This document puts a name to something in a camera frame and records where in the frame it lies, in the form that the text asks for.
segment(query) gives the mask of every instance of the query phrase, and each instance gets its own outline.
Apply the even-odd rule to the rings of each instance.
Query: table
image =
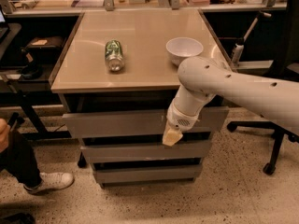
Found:
[[[228,108],[206,107],[201,122],[173,147],[162,145],[166,110],[178,86],[178,68],[168,59],[169,39],[188,36],[201,41],[205,57],[225,53],[199,10],[127,9],[86,11],[51,90],[67,112],[63,119],[81,143],[96,181],[106,184],[192,179],[199,176]],[[111,73],[105,44],[117,39],[125,68]]]

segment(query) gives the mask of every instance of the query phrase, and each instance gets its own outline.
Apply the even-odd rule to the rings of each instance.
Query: white bowl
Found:
[[[203,52],[204,46],[197,40],[188,37],[177,37],[166,44],[169,59],[179,66],[188,57],[197,56]]]

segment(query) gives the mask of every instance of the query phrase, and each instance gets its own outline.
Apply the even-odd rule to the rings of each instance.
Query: speckled floor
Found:
[[[231,108],[225,122],[258,119],[243,108]],[[27,212],[36,223],[298,223],[299,146],[285,140],[272,176],[270,132],[224,125],[215,133],[204,169],[195,182],[147,183],[101,189],[92,169],[77,167],[76,140],[33,144],[39,168],[66,171],[76,181],[45,196],[28,195],[6,171],[0,173],[0,217]]]

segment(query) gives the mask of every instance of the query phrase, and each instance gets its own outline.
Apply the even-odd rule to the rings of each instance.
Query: shoe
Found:
[[[66,189],[74,182],[74,176],[69,173],[40,173],[40,177],[42,181],[37,187],[28,188],[24,185],[29,194],[35,195],[44,191]]]

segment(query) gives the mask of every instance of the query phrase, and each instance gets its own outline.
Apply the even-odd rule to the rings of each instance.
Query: green can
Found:
[[[111,40],[105,47],[106,67],[113,72],[122,70],[124,61],[122,56],[121,43],[117,40]]]

